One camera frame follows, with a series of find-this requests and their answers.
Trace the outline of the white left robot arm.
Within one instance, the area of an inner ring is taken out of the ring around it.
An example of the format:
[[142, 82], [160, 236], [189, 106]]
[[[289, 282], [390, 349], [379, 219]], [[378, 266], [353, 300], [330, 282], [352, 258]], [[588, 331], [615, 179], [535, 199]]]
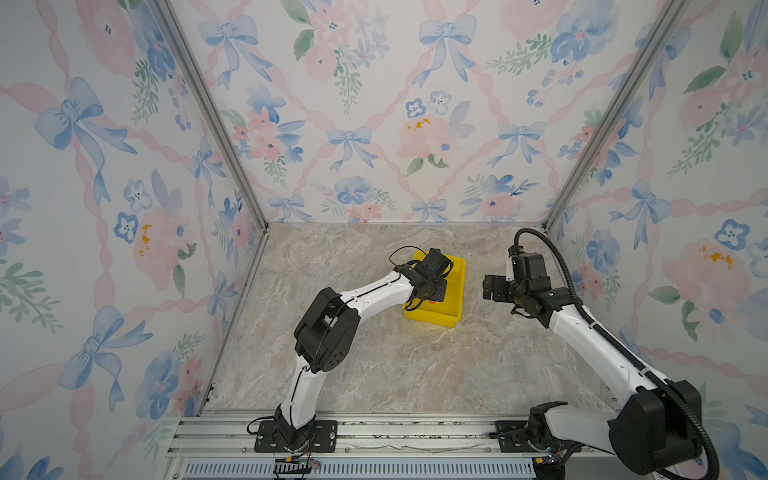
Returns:
[[453, 269], [454, 262], [432, 248], [421, 259], [395, 264], [383, 278], [362, 287], [318, 292], [294, 330], [293, 379], [273, 416], [278, 437], [288, 449], [299, 450], [309, 442], [326, 376], [347, 357], [360, 325], [391, 307], [413, 311], [427, 301], [444, 301]]

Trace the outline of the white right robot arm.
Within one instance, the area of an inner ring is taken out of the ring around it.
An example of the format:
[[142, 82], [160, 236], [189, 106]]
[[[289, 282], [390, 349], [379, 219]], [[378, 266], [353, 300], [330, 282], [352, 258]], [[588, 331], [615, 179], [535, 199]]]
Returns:
[[568, 450], [592, 447], [615, 455], [638, 475], [662, 472], [711, 450], [701, 422], [702, 399], [687, 381], [674, 382], [625, 347], [568, 289], [548, 279], [515, 282], [503, 275], [483, 280], [483, 297], [510, 303], [516, 313], [538, 320], [570, 345], [608, 386], [613, 414], [584, 410], [564, 401], [534, 406], [525, 426], [500, 421], [501, 447], [528, 446], [563, 463]]

